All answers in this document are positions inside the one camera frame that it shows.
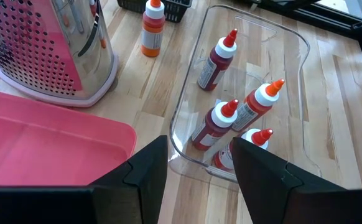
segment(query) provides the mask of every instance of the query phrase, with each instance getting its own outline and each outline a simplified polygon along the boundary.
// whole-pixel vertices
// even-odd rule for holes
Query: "stainless steel grater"
[[[91,106],[116,77],[99,1],[0,0],[0,78],[42,101]]]

